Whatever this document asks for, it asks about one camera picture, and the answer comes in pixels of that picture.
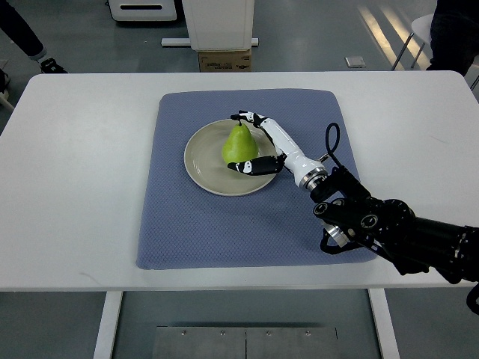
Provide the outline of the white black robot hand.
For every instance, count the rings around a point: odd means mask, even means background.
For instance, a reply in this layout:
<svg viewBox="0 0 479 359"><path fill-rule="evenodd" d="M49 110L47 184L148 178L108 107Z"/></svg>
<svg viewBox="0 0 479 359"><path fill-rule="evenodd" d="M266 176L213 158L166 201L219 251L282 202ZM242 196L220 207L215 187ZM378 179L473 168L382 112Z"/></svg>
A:
<svg viewBox="0 0 479 359"><path fill-rule="evenodd" d="M248 176L263 176L279 173L286 168L294 175L298 188L312 191L326 179L328 172L320 160L308 158L272 118L250 111L231 115L232 120L244 120L261 129L275 148L276 156L263 156L245 162L230 162L228 168Z"/></svg>

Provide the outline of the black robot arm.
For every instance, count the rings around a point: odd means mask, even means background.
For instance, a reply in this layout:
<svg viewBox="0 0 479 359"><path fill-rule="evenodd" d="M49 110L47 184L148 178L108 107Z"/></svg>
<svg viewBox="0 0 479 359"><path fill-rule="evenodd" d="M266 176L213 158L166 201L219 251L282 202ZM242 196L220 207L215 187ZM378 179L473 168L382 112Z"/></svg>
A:
<svg viewBox="0 0 479 359"><path fill-rule="evenodd" d="M340 254L367 248L402 274L434 268L449 283L478 281L478 229L419 218L398 199L379 200L343 166L305 188L321 220L320 248Z"/></svg>

